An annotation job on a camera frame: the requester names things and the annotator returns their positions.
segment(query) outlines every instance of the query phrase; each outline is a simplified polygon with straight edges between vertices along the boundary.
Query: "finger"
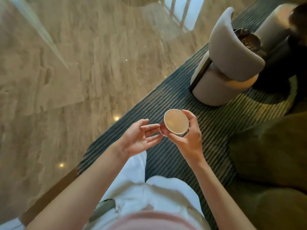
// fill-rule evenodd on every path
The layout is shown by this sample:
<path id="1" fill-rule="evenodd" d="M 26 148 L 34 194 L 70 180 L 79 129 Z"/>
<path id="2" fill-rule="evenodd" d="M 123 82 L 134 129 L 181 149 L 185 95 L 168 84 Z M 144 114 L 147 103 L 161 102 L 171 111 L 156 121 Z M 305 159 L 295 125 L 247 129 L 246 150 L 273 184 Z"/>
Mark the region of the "finger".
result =
<path id="1" fill-rule="evenodd" d="M 175 135 L 175 134 L 173 134 L 173 133 L 171 133 L 171 132 L 169 132 L 168 134 L 167 134 L 167 137 L 171 140 L 171 142 L 173 142 L 174 144 L 178 144 L 178 143 L 180 143 L 180 142 L 182 142 L 182 138 L 181 137 L 179 137 L 179 136 L 177 136 L 177 135 Z"/>
<path id="2" fill-rule="evenodd" d="M 133 125 L 141 127 L 146 125 L 149 122 L 149 119 L 140 119 L 139 121 L 135 122 Z"/>
<path id="3" fill-rule="evenodd" d="M 154 141 L 155 139 L 159 139 L 159 138 L 162 138 L 163 135 L 162 134 L 159 134 L 159 135 L 154 135 L 154 136 L 151 136 L 151 137 L 147 137 L 146 140 L 147 140 L 147 143 L 151 142 L 151 141 Z"/>
<path id="4" fill-rule="evenodd" d="M 158 139 L 155 139 L 149 143 L 147 143 L 147 147 L 146 147 L 146 150 L 151 148 L 152 146 L 155 146 L 156 144 L 160 143 L 162 140 L 162 138 L 158 138 Z"/>
<path id="5" fill-rule="evenodd" d="M 155 129 L 151 129 L 149 131 L 146 131 L 145 132 L 145 137 L 147 138 L 148 136 L 151 136 L 152 134 L 157 133 L 159 131 L 160 131 L 159 127 L 155 128 Z"/>
<path id="6" fill-rule="evenodd" d="M 159 128 L 159 127 L 160 127 L 160 124 L 158 124 L 158 123 L 148 124 L 148 125 L 142 126 L 142 128 L 144 128 L 144 131 L 149 131 L 151 129 L 155 129 L 155 128 Z"/>
<path id="7" fill-rule="evenodd" d="M 197 117 L 188 110 L 182 110 L 182 112 L 188 117 L 190 121 L 190 130 L 199 129 Z"/>

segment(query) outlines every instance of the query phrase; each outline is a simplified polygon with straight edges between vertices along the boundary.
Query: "striped rug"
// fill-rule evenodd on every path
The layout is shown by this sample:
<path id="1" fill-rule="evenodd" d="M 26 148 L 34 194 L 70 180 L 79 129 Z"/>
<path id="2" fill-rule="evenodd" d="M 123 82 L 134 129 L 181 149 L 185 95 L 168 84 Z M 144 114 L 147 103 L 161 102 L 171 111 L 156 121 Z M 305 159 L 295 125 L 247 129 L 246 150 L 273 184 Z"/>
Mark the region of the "striped rug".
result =
<path id="1" fill-rule="evenodd" d="M 282 3 L 282 0 L 258 0 L 233 21 L 233 27 L 246 27 L 255 31 Z M 286 97 L 268 95 L 250 88 L 222 107 L 204 105 L 188 88 L 191 76 L 207 49 L 208 46 L 204 46 L 94 141 L 78 166 L 78 174 L 82 174 L 132 123 L 141 118 L 160 123 L 168 109 L 176 108 L 190 110 L 198 117 L 205 158 L 221 183 L 227 186 L 236 175 L 228 156 L 228 139 L 235 132 L 285 115 L 296 96 L 297 80 L 296 77 L 290 78 L 290 93 Z M 147 151 L 146 179 L 154 175 L 179 178 L 190 185 L 200 197 L 203 213 L 210 226 L 212 229 L 217 228 L 192 170 L 177 147 L 165 137 L 159 145 Z"/>

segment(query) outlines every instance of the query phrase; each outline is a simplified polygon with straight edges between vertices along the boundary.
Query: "marble floor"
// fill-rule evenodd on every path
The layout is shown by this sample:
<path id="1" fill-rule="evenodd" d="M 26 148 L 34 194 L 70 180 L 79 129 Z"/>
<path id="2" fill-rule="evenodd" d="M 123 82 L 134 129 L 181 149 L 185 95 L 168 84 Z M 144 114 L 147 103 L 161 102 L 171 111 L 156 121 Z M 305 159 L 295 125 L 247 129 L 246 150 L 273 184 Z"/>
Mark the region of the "marble floor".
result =
<path id="1" fill-rule="evenodd" d="M 0 223 L 255 1 L 1 0 Z"/>

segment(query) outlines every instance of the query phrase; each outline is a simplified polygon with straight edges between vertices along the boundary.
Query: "leg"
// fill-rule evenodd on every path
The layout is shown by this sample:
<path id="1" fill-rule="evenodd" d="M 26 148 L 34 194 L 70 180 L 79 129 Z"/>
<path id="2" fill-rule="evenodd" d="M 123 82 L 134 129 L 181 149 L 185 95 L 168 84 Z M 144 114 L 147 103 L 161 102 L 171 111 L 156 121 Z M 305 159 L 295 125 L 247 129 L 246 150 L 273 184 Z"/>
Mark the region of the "leg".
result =
<path id="1" fill-rule="evenodd" d="M 145 166 L 147 152 L 144 151 L 135 155 L 127 161 L 115 180 L 112 182 L 101 201 L 112 198 L 114 193 L 121 187 L 125 187 L 129 183 L 144 183 L 145 182 Z"/>

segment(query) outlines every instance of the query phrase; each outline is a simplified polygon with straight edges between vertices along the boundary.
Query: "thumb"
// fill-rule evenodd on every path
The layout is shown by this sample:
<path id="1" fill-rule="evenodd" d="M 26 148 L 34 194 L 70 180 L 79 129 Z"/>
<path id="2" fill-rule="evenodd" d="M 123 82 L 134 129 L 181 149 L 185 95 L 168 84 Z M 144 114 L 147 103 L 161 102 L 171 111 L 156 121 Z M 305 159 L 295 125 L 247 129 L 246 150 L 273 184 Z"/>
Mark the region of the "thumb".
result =
<path id="1" fill-rule="evenodd" d="M 169 132 L 167 134 L 167 137 L 171 140 L 171 142 L 173 142 L 174 144 L 178 144 L 181 140 L 181 137 Z"/>

